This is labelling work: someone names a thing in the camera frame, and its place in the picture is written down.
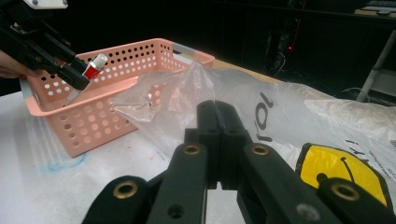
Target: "white table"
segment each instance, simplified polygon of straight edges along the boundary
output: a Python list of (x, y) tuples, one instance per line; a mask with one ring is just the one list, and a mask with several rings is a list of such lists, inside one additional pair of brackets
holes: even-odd
[[(168, 161), (140, 131), (70, 158), (43, 118), (30, 115), (21, 92), (0, 97), (0, 223), (81, 223), (107, 183), (146, 180)], [(206, 223), (245, 223), (235, 191), (209, 190)]]

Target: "brass grommet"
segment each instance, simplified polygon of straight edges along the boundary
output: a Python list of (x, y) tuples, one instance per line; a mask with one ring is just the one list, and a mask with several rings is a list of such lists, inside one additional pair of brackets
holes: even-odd
[(198, 154), (200, 151), (200, 148), (198, 148), (197, 146), (185, 146), (183, 148), (183, 152), (189, 155), (196, 155)]
[(332, 192), (334, 192), (338, 197), (351, 202), (357, 201), (360, 197), (359, 193), (355, 189), (346, 184), (333, 184)]
[(265, 156), (270, 152), (270, 150), (268, 148), (261, 147), (261, 146), (254, 146), (254, 147), (252, 147), (251, 151), (254, 154), (260, 155), (260, 156)]
[(127, 199), (137, 193), (138, 186), (132, 180), (120, 182), (113, 190), (113, 196), (118, 199)]

